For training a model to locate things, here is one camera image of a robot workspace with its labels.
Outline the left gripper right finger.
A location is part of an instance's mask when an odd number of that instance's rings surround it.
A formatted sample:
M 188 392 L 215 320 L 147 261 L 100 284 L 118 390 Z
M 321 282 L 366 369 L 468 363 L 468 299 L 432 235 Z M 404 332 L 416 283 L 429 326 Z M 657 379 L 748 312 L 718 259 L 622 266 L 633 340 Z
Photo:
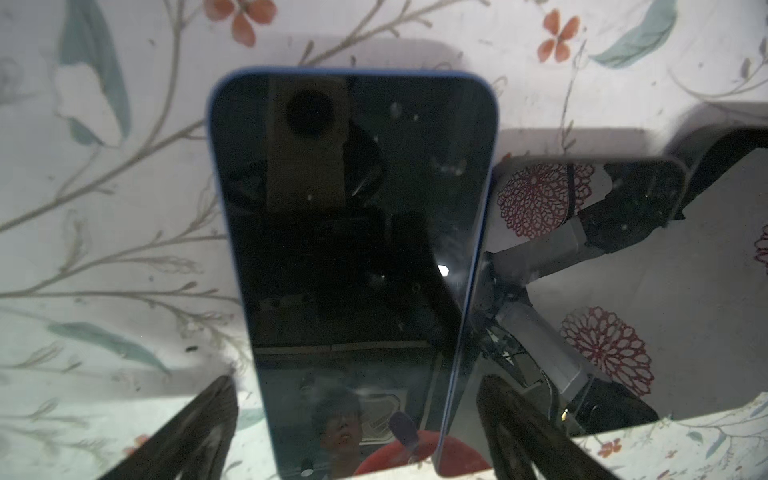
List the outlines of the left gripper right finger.
M 614 479 L 497 375 L 486 375 L 476 404 L 499 479 Z

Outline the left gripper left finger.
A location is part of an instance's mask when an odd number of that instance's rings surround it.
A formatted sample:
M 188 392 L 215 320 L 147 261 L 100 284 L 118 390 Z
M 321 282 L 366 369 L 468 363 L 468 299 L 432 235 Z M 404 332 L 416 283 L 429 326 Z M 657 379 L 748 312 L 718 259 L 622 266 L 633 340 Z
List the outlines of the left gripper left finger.
M 238 416 L 235 381 L 222 375 L 101 478 L 220 479 Z

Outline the phone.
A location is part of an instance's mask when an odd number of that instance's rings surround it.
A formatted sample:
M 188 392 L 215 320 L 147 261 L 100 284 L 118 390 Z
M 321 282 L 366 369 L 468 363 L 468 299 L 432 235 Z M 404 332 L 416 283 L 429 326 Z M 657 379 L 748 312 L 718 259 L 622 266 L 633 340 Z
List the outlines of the phone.
M 687 183 L 663 157 L 508 156 L 494 169 L 440 474 L 495 474 L 476 404 L 486 375 L 590 457 L 581 438 L 657 422 L 647 345 L 609 294 L 625 285 L 616 256 L 674 219 Z
M 206 130 L 277 475 L 453 411 L 498 105 L 453 71 L 241 69 Z
M 674 219 L 684 220 L 684 208 L 696 197 L 746 155 L 766 148 L 766 126 L 707 126 L 673 142 L 668 153 L 692 172 Z

